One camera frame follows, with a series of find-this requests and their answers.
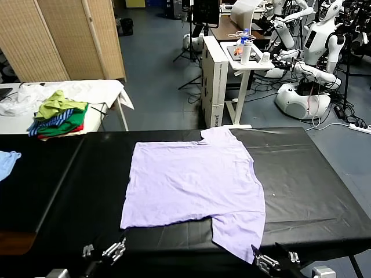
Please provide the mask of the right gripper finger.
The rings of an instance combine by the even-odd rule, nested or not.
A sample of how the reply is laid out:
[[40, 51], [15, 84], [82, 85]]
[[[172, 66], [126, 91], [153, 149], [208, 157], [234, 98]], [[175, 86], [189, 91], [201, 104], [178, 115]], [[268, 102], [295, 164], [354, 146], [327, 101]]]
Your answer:
[[262, 254], [254, 245], [251, 245], [255, 265], [263, 272], [272, 272], [273, 270], [281, 270], [278, 261]]
[[277, 242], [275, 243], [275, 247], [280, 252], [280, 254], [283, 255], [285, 258], [287, 258], [291, 263], [294, 263], [294, 264], [300, 263], [299, 255], [297, 254], [297, 252], [290, 251], [285, 246]]

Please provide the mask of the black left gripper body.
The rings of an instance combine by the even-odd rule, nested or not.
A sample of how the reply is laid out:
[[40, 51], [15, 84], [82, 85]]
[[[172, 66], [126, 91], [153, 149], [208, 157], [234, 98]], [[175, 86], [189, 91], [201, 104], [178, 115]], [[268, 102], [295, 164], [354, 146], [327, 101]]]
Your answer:
[[115, 261], [110, 257], [90, 258], [82, 271], [82, 277], [100, 277], [114, 264]]

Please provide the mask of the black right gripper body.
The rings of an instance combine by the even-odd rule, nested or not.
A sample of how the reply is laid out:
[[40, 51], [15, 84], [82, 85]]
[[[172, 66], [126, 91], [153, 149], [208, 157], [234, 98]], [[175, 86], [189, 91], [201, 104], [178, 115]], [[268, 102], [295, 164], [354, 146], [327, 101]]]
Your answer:
[[277, 271], [278, 277], [305, 278], [301, 272], [301, 265], [291, 263], [287, 258], [281, 256], [278, 258], [281, 270]]

